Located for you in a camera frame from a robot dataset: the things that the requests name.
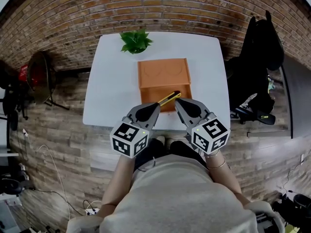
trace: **black pants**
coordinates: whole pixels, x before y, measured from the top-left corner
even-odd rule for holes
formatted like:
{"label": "black pants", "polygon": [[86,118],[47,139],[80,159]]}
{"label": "black pants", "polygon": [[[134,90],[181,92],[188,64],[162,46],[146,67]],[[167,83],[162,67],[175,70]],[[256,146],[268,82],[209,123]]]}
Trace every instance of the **black pants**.
{"label": "black pants", "polygon": [[181,141],[172,142],[170,149],[166,150],[162,142],[151,139],[148,147],[136,157],[134,171],[148,161],[153,160],[153,158],[157,159],[169,154],[195,159],[206,168],[206,163],[202,157],[185,143]]}

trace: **gray t-shirt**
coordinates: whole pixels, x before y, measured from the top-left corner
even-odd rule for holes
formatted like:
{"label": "gray t-shirt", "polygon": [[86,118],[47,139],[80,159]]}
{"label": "gray t-shirt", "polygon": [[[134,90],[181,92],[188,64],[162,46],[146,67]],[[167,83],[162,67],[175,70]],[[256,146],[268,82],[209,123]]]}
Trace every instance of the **gray t-shirt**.
{"label": "gray t-shirt", "polygon": [[[113,214],[104,220],[97,217],[78,223],[76,219],[72,225],[70,221],[67,232],[79,229],[100,233],[258,232],[253,212],[257,205],[248,205],[253,211],[243,208],[235,195],[214,183],[196,160],[168,155],[156,159],[153,165],[154,161],[150,161],[140,167],[147,171],[134,173],[130,192]],[[272,212],[268,203],[260,203],[259,207],[264,208],[261,211]]]}

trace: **orange wooden box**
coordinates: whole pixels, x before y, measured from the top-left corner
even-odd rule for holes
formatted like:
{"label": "orange wooden box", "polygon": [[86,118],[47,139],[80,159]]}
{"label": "orange wooden box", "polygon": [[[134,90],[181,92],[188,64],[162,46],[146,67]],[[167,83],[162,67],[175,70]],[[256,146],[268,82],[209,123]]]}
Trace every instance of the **orange wooden box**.
{"label": "orange wooden box", "polygon": [[[191,99],[187,59],[149,60],[138,62],[141,103],[158,102],[174,91]],[[175,111],[174,101],[161,107],[161,112]]]}

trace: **person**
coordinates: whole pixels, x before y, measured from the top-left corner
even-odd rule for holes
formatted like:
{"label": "person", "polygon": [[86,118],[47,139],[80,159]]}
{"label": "person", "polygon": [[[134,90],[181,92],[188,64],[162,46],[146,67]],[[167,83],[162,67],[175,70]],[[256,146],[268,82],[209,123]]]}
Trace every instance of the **person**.
{"label": "person", "polygon": [[122,155],[98,213],[73,218],[67,233],[285,232],[270,204],[243,196],[220,151],[204,161],[181,141],[164,146],[160,136],[136,158]]}

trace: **green plant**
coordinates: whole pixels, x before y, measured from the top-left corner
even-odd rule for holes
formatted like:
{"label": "green plant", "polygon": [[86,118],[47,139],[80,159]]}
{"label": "green plant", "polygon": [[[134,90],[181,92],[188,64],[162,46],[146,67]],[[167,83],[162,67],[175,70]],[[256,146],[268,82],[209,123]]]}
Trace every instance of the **green plant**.
{"label": "green plant", "polygon": [[148,34],[145,29],[121,33],[121,39],[125,42],[121,51],[129,51],[131,54],[145,51],[150,46],[150,43],[153,42],[147,38]]}

